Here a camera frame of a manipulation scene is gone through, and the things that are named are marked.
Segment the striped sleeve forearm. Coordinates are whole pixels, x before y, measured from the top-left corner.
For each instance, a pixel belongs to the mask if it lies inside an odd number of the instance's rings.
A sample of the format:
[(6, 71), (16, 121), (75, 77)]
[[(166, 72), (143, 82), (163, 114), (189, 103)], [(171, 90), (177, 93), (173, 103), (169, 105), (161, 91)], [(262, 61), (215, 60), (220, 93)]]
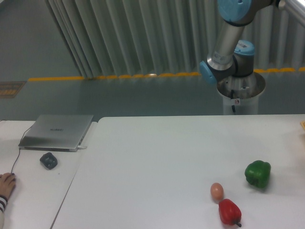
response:
[(4, 225), (4, 211), (7, 205), (7, 198), (4, 196), (0, 196), (0, 229), (3, 229)]

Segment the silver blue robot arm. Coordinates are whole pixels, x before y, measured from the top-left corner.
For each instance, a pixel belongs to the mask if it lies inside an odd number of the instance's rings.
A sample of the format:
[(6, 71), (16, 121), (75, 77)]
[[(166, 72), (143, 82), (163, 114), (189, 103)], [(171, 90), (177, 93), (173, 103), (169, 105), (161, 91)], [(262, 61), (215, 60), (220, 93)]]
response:
[(233, 77), (247, 77), (254, 71), (254, 51), (235, 51), (245, 26), (256, 13), (269, 6), (285, 10), (305, 24), (303, 0), (219, 0), (219, 13), (224, 20), (220, 35), (206, 61), (200, 62), (200, 73), (208, 83)]

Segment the person's hand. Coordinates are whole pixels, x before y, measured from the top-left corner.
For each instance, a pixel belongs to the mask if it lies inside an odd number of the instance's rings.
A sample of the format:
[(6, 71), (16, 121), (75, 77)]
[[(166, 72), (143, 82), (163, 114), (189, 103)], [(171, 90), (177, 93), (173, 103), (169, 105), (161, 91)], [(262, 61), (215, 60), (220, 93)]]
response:
[(0, 175), (0, 195), (9, 199), (16, 186), (16, 176), (14, 173)]

